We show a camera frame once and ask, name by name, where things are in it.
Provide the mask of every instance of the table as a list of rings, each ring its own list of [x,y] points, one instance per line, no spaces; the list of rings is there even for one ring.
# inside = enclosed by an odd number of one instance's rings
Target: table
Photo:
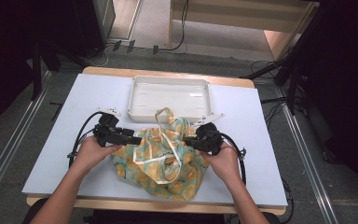
[[[172,20],[181,20],[186,0],[171,0]],[[288,50],[311,18],[315,3],[300,0],[191,0],[186,20],[264,30],[275,60]]]
[[[121,111],[117,126],[139,130],[152,124],[135,123],[125,113],[129,101],[132,78],[136,76],[203,78],[210,83],[214,111],[220,110],[225,94],[249,94],[246,104],[228,102],[224,105],[226,116],[213,123],[223,133],[235,139],[237,145],[247,148],[245,165],[247,167],[247,187],[262,211],[282,215],[287,201],[285,198],[278,166],[269,140],[266,124],[261,111],[257,90],[251,80],[229,77],[211,77],[203,75],[179,74],[157,71],[87,67],[78,75],[76,82],[57,118],[53,130],[36,161],[23,193],[27,194],[27,203],[49,196],[58,186],[66,173],[68,159],[77,133],[86,118],[100,107],[115,107]],[[236,118],[235,110],[243,110],[243,117]],[[254,132],[228,132],[238,126],[238,119],[258,120],[247,122],[247,130]],[[98,122],[97,118],[89,122],[89,130]],[[145,190],[130,185],[117,176],[114,164],[106,158],[87,175],[82,182],[75,207],[93,209],[121,209],[159,212],[187,213],[236,213],[232,198],[221,181],[209,168],[205,173],[200,190],[195,199],[186,202],[174,202],[150,196]]]

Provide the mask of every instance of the white tabletop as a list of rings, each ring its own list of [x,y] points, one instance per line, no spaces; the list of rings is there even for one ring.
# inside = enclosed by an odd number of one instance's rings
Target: white tabletop
[[[61,114],[34,165],[22,192],[51,194],[68,169],[67,154],[86,119],[98,107],[115,108],[121,113],[118,127],[133,129],[157,127],[157,123],[137,123],[127,115],[132,78],[78,75]],[[210,85],[213,112],[225,116],[214,121],[221,133],[229,135],[238,147],[245,147],[247,189],[259,206],[286,206],[275,155],[264,121],[257,89]],[[92,119],[85,131],[98,123]],[[117,176],[108,156],[83,180],[79,196],[112,200],[168,201],[149,195]],[[208,168],[192,203],[233,204],[224,183]]]

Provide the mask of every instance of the crumpled cloth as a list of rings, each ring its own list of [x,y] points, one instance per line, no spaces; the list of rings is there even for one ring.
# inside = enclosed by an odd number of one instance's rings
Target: crumpled cloth
[[[170,130],[161,128],[158,122],[162,112],[167,114]],[[157,197],[193,199],[209,166],[196,149],[183,141],[186,136],[194,136],[195,130],[168,107],[157,111],[156,120],[158,128],[138,132],[142,138],[139,146],[126,145],[113,153],[117,174]]]

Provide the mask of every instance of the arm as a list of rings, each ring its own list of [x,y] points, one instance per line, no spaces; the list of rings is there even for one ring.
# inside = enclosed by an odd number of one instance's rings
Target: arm
[[[241,180],[235,149],[224,142],[219,154],[212,156],[201,152],[201,155],[226,184],[234,200],[240,222],[268,223]]]
[[[68,223],[83,178],[92,167],[120,148],[100,147],[94,136],[86,138],[74,163],[31,223]]]

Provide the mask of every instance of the white plastic tray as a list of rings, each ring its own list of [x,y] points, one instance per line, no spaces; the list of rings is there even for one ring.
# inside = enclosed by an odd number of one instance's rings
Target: white plastic tray
[[[157,110],[168,107],[176,117],[197,122],[212,115],[209,83],[203,79],[174,77],[135,77],[128,108],[138,122],[156,122]],[[165,114],[158,121],[165,122]]]

